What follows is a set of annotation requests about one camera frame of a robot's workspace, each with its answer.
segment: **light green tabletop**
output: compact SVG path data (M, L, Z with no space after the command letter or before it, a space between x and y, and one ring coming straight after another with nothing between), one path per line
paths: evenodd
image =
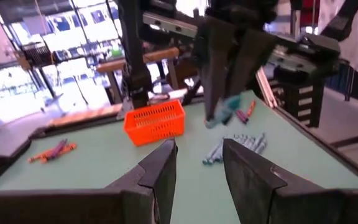
M257 106L247 126L237 118L228 126L204 127L203 104L185 107L185 134L176 138L177 186L172 223L239 223L224 175L223 165L202 165L207 153L225 135L266 133L262 156L325 188L358 188L358 177L313 141L267 108L253 93L244 94L244 109ZM103 188L134 167L161 142L135 147L123 123L106 124L36 140L30 149L0 177L0 190ZM27 159L55 146L61 139L78 149L49 164Z

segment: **green table surface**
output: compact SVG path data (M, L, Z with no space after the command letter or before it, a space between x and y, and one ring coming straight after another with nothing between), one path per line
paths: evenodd
M177 185L171 223L239 223L222 164L202 165L207 153L225 135L266 133L262 156L324 188L358 188L358 177L291 124L267 108L252 92L243 108L257 100L244 126L237 118L228 126L204 127L202 103L185 107L185 133L176 137ZM106 124L33 141L30 149L0 177L0 190L100 189L133 168L161 142L135 147L122 128ZM78 149L48 164L27 159L67 138Z

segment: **floor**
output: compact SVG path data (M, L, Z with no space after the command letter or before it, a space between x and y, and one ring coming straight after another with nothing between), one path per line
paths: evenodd
M87 108L97 108L104 104L105 94L102 91L94 92L92 98L97 98L98 103L86 105L81 98L62 98L61 105L65 105L65 111L81 111ZM352 99L345 102L344 97L332 91L325 89L323 99L323 109L321 112L320 127L312 129L312 132L323 138L327 142L334 142L345 138L358 136L358 101ZM47 108L46 113L35 113L25 118L18 119L14 122L6 124L0 129L0 154L9 155L12 149L19 144L39 126L48 123L52 118L61 116L62 107L53 105ZM9 145L1 139L10 139ZM339 149L348 158L358 163L358 145L344 147Z

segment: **orange plastic basket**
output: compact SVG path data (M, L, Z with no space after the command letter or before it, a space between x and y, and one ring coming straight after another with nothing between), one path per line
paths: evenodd
M133 110L125 115L124 130L136 146L185 132L185 110L179 100Z

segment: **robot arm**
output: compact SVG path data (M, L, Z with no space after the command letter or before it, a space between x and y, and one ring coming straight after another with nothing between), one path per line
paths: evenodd
M119 0L118 5L132 1L138 2ZM173 7L176 1L141 2L140 11L132 14L141 15L132 16L137 21L133 24L137 24L134 29L138 38L155 44L167 44L173 36L193 40L192 59L204 88L210 128L230 118L239 106L240 93L266 63L275 65L275 77L289 85L306 85L330 76L338 65L340 50L336 40L313 34L289 39L263 30L264 24L274 21L278 0L212 0L204 17L186 20ZM159 26L160 30L153 30L150 25ZM129 43L129 37L125 37L128 30L123 29L123 33L124 42ZM224 102L229 111L222 114L224 109L217 109L219 102Z

